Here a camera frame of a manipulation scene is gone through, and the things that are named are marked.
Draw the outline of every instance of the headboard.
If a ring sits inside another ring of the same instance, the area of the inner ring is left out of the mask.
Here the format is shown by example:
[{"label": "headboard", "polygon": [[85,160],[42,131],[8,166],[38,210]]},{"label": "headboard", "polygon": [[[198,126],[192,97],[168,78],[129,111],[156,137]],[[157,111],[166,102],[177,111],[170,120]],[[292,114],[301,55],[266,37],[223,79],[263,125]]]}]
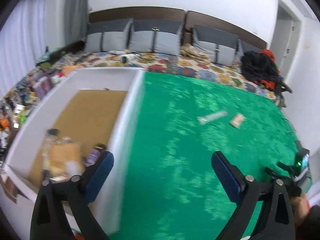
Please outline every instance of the headboard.
[{"label": "headboard", "polygon": [[133,18],[135,20],[159,19],[184,22],[185,11],[182,9],[156,6],[121,7],[93,12],[89,16],[89,22],[95,23],[126,18]]},{"label": "headboard", "polygon": [[192,27],[194,25],[207,26],[217,30],[236,34],[242,41],[245,41],[259,49],[265,49],[267,47],[267,43],[264,40],[236,25],[233,25],[232,23],[194,11],[187,12],[185,20],[185,29],[187,32],[185,33],[185,39],[183,43],[186,43],[187,40],[190,40]]}]

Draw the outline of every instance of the blue gripper pad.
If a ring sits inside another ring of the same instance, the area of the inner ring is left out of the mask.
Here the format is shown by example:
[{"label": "blue gripper pad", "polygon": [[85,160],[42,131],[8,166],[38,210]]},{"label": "blue gripper pad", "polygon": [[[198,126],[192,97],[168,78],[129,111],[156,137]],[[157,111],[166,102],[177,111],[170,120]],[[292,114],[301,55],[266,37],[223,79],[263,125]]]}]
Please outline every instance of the blue gripper pad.
[{"label": "blue gripper pad", "polygon": [[229,200],[239,205],[241,202],[241,187],[217,153],[212,155],[211,165],[226,191]]},{"label": "blue gripper pad", "polygon": [[95,201],[103,183],[108,177],[114,163],[112,153],[108,153],[85,187],[84,200],[87,204]]}]

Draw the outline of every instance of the beige blanket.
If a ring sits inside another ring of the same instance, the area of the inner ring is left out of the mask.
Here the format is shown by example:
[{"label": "beige blanket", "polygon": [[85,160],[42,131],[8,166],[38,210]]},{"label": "beige blanket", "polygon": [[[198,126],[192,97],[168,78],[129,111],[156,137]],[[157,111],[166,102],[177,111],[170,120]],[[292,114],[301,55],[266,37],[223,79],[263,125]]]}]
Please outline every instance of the beige blanket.
[{"label": "beige blanket", "polygon": [[210,64],[210,58],[207,54],[199,51],[191,44],[187,43],[185,45],[182,45],[180,47],[180,53],[181,55],[191,58],[197,62],[201,62],[203,64]]}]

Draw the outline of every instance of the metal screw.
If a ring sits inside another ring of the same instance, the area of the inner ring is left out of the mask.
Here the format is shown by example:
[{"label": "metal screw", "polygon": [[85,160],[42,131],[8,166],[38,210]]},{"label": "metal screw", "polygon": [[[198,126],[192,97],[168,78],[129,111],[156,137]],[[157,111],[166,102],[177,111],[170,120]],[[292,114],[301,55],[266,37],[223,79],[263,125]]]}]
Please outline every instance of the metal screw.
[{"label": "metal screw", "polygon": [[245,179],[246,179],[247,181],[250,181],[250,182],[253,182],[253,181],[254,181],[254,177],[251,176],[251,175],[246,175],[246,176],[245,176]]},{"label": "metal screw", "polygon": [[75,176],[73,176],[72,178],[71,178],[71,181],[73,181],[73,182],[77,182],[77,181],[79,181],[80,180],[80,176],[79,175],[75,175]]},{"label": "metal screw", "polygon": [[283,185],[283,181],[282,181],[281,179],[276,179],[276,183],[277,183],[278,185],[280,185],[280,186]]},{"label": "metal screw", "polygon": [[50,183],[50,181],[47,180],[47,179],[45,179],[45,180],[42,182],[42,186],[47,186],[49,183]]}]

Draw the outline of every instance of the teal cloth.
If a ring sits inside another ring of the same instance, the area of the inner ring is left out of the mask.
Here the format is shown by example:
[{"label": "teal cloth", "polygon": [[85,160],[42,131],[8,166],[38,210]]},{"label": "teal cloth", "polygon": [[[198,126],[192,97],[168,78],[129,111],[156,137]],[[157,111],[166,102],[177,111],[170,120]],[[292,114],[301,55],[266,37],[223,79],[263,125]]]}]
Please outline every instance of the teal cloth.
[{"label": "teal cloth", "polygon": [[[285,175],[276,162],[293,163],[295,133],[271,100],[247,91],[148,72],[145,88],[121,227],[110,238],[215,239],[236,205],[212,170],[212,153],[222,151],[243,174],[266,181],[265,166]],[[228,116],[198,123],[198,116],[221,110]],[[237,113],[246,117],[239,129],[229,123]],[[252,232],[260,208],[258,203],[244,236]]]}]

